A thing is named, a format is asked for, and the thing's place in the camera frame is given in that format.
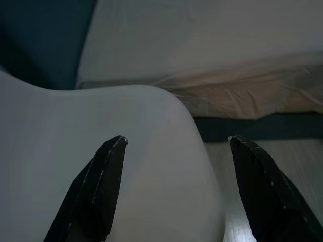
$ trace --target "bed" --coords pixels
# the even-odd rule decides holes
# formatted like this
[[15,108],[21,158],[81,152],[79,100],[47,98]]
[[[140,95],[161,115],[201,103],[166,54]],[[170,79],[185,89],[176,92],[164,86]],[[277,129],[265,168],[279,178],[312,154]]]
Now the bed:
[[99,0],[77,88],[148,84],[194,116],[323,113],[323,3]]

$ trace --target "wooden floor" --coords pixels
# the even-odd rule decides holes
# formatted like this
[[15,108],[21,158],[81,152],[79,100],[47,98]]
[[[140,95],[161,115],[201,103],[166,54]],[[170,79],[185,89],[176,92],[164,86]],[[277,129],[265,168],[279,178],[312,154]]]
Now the wooden floor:
[[[323,225],[323,140],[256,141],[296,185]],[[228,142],[206,143],[226,207],[225,242],[256,241],[240,199]]]

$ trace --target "beige blanket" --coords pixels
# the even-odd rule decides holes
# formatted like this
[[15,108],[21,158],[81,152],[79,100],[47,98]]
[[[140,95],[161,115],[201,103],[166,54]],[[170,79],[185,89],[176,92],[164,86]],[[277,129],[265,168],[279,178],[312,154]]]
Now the beige blanket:
[[[323,52],[275,57],[240,66],[194,70],[148,84],[176,95],[193,116],[259,118],[275,112],[323,113]],[[80,88],[111,86],[83,82]]]

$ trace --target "dark blue wall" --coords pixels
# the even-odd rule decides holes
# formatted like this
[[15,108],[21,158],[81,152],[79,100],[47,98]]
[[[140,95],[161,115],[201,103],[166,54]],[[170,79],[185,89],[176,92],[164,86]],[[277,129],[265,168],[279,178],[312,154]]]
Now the dark blue wall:
[[94,6],[95,0],[2,1],[0,48],[8,56],[0,65],[15,65],[8,69],[32,84],[73,89]]

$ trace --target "white plastic seat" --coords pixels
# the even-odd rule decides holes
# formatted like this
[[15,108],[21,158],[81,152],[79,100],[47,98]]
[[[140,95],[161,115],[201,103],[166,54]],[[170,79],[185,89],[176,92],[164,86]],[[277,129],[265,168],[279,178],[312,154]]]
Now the white plastic seat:
[[52,91],[0,72],[0,241],[43,241],[75,176],[128,138],[108,241],[223,239],[223,208],[184,105],[148,86]]

